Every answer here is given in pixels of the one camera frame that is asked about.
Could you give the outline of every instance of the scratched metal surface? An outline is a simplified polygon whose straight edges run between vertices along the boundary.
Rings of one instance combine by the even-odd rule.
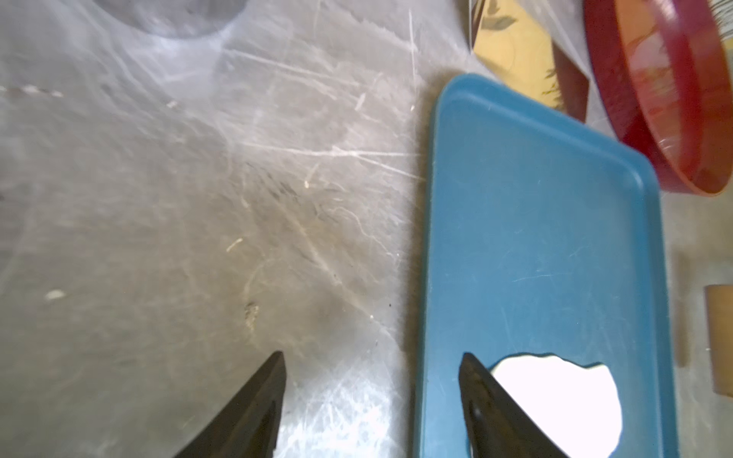
[[[535,4],[588,71],[579,0]],[[172,456],[283,350],[278,457],[406,456],[428,116],[488,74],[466,18],[250,0],[176,40],[0,4],[3,455]],[[663,198],[685,456],[731,454],[701,286],[732,280],[732,199]]]

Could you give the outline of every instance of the tray rim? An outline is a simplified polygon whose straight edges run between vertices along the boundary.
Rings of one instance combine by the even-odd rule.
[[[658,451],[660,457],[678,458],[679,443],[677,437],[677,412],[674,388],[674,370],[672,364],[672,342],[671,342],[671,326],[669,322],[668,295],[666,287],[666,265],[665,252],[663,243],[661,210],[660,210],[660,184],[657,175],[649,162],[648,158],[640,152],[621,144],[612,138],[604,136],[595,130],[591,130],[584,124],[569,118],[555,110],[545,107],[534,100],[528,99],[510,89],[502,86],[495,81],[491,81],[484,76],[474,73],[466,73],[453,77],[451,81],[443,88],[438,99],[435,101],[430,117],[430,135],[429,155],[427,164],[427,183],[426,183],[426,205],[425,205],[425,222],[423,233],[423,260],[422,260],[422,286],[421,286],[421,302],[419,314],[418,328],[418,354],[416,367],[416,385],[415,385],[415,405],[413,418],[413,442],[412,456],[422,458],[424,456],[424,426],[425,426],[425,386],[427,385],[426,367],[426,330],[428,320],[428,293],[432,289],[430,283],[430,235],[432,228],[432,195],[434,192],[434,174],[435,174],[435,151],[438,146],[440,132],[440,115],[443,107],[453,101],[455,95],[460,95],[471,86],[477,86],[482,91],[495,92],[495,94],[505,97],[507,100],[516,102],[511,107],[503,103],[497,103],[494,100],[482,100],[482,97],[476,93],[471,94],[471,98],[478,98],[483,103],[489,103],[489,106],[501,106],[507,114],[517,117],[522,122],[529,124],[533,128],[539,130],[550,130],[555,136],[564,137],[572,143],[580,142],[586,144],[588,148],[594,150],[595,153],[603,157],[621,161],[627,164],[630,172],[635,176],[638,186],[643,191],[644,196],[644,212],[647,214],[649,227],[647,233],[647,245],[649,246],[649,262],[650,275],[653,284],[650,286],[650,292],[653,297],[652,313],[652,339],[653,358],[655,361],[654,371],[655,379],[653,380],[654,389],[657,393],[658,402],[658,421],[657,428],[660,438]],[[537,117],[549,117],[550,120],[562,124],[563,130],[550,127]],[[597,144],[590,144],[590,141],[596,141]]]

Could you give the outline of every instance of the white debris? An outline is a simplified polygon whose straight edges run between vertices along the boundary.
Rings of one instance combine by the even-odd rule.
[[[244,240],[242,237],[236,239],[231,245],[229,245],[229,247],[226,249],[226,252],[229,253],[235,246],[242,243],[242,240]]]
[[[45,299],[48,301],[52,301],[56,299],[63,299],[65,297],[65,292],[61,291],[60,289],[52,289],[51,291],[46,293]]]
[[[361,108],[361,106],[362,106],[362,105],[364,104],[364,101],[365,101],[366,99],[367,99],[367,94],[366,94],[366,92],[365,92],[365,93],[363,93],[363,94],[362,94],[362,95],[361,95],[361,96],[359,97],[359,100],[357,100],[357,101],[356,101],[356,107],[354,108],[354,110],[356,110],[356,111],[359,111],[359,109],[360,109],[360,108]]]
[[[244,307],[244,324],[250,331],[254,331],[257,315],[259,315],[259,306],[256,303],[250,302]]]
[[[41,90],[38,89],[38,86],[33,86],[32,84],[26,84],[21,88],[21,90],[26,94],[38,94],[41,92]]]

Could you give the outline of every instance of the brown cardboard tube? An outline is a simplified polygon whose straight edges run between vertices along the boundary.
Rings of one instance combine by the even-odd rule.
[[[713,390],[733,397],[733,285],[705,287]]]

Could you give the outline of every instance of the blue plastic tray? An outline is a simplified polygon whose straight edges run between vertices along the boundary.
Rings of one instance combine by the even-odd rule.
[[[659,209],[644,156],[477,75],[435,105],[415,455],[469,457],[458,366],[606,364],[615,457],[677,457]]]

